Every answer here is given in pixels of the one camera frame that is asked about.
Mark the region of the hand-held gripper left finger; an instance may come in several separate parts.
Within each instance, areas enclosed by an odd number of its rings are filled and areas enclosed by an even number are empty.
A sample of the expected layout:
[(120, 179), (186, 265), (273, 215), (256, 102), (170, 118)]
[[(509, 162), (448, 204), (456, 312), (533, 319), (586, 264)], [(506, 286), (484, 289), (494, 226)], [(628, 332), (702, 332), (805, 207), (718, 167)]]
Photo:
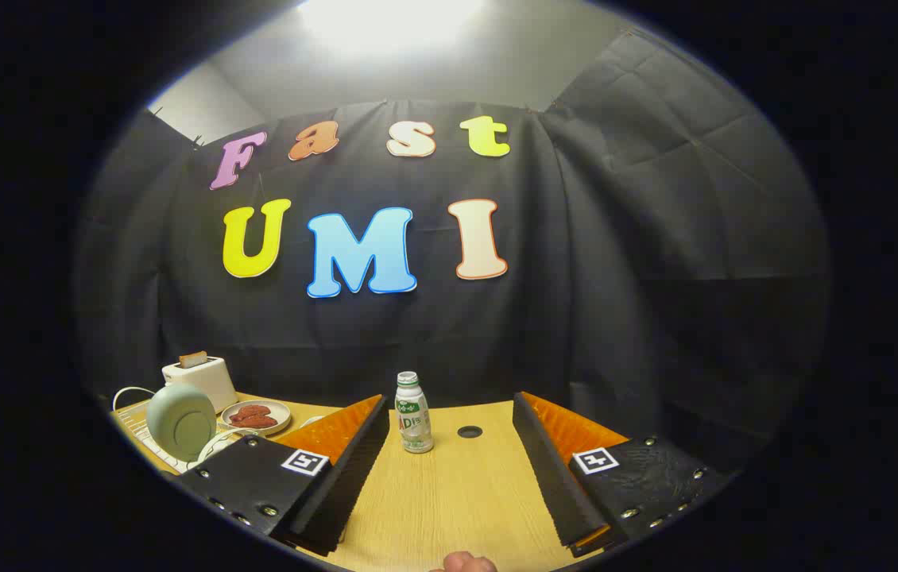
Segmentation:
[(280, 439), (246, 435), (174, 482), (243, 528), (327, 556), (389, 434), (387, 401), (366, 398)]

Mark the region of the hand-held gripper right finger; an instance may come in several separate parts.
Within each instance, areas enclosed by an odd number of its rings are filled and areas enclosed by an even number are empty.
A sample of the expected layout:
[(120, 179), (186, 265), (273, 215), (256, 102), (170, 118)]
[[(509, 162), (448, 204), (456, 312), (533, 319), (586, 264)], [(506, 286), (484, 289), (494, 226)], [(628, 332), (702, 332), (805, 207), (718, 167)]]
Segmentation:
[(512, 424), (575, 557), (641, 542), (724, 488), (722, 472), (668, 439), (624, 437), (530, 393), (515, 394)]

